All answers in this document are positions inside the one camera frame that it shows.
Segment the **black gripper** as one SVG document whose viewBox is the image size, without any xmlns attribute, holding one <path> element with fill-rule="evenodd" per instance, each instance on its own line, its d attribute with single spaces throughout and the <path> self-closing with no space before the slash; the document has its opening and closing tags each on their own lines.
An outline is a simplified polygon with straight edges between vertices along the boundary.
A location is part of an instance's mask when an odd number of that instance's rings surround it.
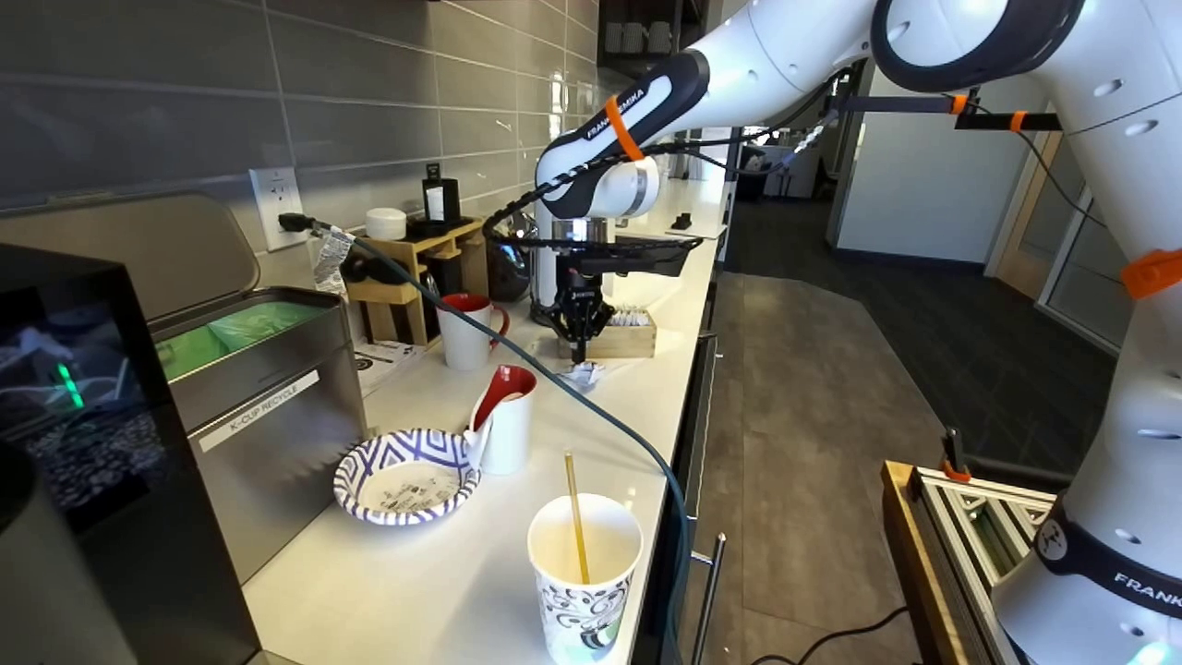
<svg viewBox="0 0 1182 665">
<path fill-rule="evenodd" d="M 599 345 L 595 334 L 611 323 L 603 303 L 604 239 L 611 231 L 603 218 L 566 226 L 566 248 L 558 253 L 555 330 L 570 362 L 580 362 L 575 345 L 585 345 L 585 362 L 590 362 Z"/>
</svg>

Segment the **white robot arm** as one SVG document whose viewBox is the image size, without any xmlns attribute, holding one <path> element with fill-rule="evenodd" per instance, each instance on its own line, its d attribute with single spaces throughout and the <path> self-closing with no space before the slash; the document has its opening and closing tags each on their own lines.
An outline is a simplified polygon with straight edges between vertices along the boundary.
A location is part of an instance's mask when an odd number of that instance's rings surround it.
<svg viewBox="0 0 1182 665">
<path fill-rule="evenodd" d="M 643 210 L 643 147 L 766 122 L 867 61 L 909 92 L 1035 79 L 1122 253 L 1131 324 L 1096 435 L 992 587 L 1029 665 L 1182 660 L 1182 0 L 746 0 L 547 144 L 549 218 Z"/>
</svg>

